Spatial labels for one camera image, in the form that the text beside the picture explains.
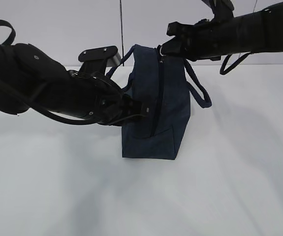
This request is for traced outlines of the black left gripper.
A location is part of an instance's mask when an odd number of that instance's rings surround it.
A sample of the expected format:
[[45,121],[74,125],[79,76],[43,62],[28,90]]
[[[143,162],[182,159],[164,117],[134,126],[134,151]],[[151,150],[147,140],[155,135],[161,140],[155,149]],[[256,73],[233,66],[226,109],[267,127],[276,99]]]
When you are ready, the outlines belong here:
[[122,89],[100,72],[69,71],[71,78],[91,96],[88,116],[100,125],[124,126],[139,122],[150,111],[149,104],[124,95]]

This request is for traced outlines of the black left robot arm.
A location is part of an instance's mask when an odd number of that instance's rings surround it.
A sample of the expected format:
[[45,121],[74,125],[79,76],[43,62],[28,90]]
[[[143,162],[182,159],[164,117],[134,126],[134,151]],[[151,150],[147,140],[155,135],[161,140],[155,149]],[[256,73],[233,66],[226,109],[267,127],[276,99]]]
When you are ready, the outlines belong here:
[[33,109],[70,125],[122,126],[148,116],[148,104],[132,99],[106,68],[120,63],[116,46],[84,50],[79,70],[67,70],[32,44],[0,44],[0,111]]

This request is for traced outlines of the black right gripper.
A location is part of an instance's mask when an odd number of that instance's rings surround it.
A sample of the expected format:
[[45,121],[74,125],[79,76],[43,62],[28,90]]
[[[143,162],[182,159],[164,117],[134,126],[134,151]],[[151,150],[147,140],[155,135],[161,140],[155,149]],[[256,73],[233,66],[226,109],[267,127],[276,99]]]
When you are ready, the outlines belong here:
[[218,60],[230,51],[229,38],[223,24],[203,19],[194,25],[172,22],[166,34],[173,38],[161,46],[161,54],[191,61]]

